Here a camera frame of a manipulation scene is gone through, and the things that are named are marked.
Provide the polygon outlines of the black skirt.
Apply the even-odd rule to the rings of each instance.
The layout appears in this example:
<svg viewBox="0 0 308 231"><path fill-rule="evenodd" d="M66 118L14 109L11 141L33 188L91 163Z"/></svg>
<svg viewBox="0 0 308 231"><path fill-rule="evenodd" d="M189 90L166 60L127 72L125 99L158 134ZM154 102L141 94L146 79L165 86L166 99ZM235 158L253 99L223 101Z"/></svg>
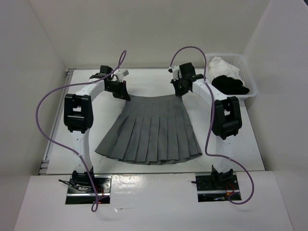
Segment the black skirt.
<svg viewBox="0 0 308 231"><path fill-rule="evenodd" d="M250 92L240 79L234 79L225 75L212 80L212 85L226 95L246 95Z"/></svg>

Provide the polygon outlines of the grey pleated skirt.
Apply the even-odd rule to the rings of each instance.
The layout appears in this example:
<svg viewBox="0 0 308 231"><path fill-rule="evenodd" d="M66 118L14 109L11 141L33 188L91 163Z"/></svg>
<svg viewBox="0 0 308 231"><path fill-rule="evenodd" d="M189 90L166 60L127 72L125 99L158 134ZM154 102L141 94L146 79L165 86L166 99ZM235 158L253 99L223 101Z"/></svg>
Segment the grey pleated skirt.
<svg viewBox="0 0 308 231"><path fill-rule="evenodd" d="M187 162L202 155L181 97L131 96L95 152L142 165Z"/></svg>

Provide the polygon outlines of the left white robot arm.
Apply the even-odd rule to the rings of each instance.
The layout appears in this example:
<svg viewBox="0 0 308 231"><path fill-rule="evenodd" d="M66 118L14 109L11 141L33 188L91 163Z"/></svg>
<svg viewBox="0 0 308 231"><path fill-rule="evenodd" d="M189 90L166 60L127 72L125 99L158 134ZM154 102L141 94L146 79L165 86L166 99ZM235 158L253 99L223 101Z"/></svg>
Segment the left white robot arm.
<svg viewBox="0 0 308 231"><path fill-rule="evenodd" d="M84 192L91 192L96 186L89 147L90 129L94 123L92 102L103 91L112 93L115 98L130 101L124 80L128 74L128 70L113 70L102 65L99 73L92 75L81 90L68 93L64 98L64 125L72 137L73 150L77 152L70 185Z"/></svg>

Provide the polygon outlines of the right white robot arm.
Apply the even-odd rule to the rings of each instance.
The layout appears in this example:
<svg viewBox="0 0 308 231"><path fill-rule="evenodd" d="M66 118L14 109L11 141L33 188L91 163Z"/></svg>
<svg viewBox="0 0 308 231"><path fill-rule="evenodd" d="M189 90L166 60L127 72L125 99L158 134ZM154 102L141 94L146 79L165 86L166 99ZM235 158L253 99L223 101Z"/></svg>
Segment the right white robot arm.
<svg viewBox="0 0 308 231"><path fill-rule="evenodd" d="M242 117L237 97L228 97L197 74L192 63L175 65L168 68L173 75L176 96L189 91L198 95L211 107L209 132L205 141L205 154L215 158L211 170L211 185L222 189L233 176L230 165L235 136L242 127Z"/></svg>

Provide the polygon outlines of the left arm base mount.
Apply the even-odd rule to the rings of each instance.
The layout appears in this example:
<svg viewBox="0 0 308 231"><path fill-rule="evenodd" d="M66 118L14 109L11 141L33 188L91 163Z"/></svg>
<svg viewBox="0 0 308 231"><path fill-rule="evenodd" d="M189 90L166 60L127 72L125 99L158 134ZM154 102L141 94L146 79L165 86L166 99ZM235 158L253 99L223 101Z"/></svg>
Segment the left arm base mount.
<svg viewBox="0 0 308 231"><path fill-rule="evenodd" d="M94 175L94 184L99 198L99 204L110 204L112 185L111 175ZM70 180L58 180L67 186L66 205L83 205L95 202L95 192L91 185L81 185Z"/></svg>

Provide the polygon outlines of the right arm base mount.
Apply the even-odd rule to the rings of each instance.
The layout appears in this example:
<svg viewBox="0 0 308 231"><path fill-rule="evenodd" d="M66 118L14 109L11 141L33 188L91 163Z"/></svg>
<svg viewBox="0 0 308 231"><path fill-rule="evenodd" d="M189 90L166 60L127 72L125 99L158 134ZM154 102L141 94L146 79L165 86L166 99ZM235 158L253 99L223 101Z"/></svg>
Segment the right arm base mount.
<svg viewBox="0 0 308 231"><path fill-rule="evenodd" d="M198 202L241 201L241 193L236 174L227 182L215 185L210 173L196 174L191 181L196 186Z"/></svg>

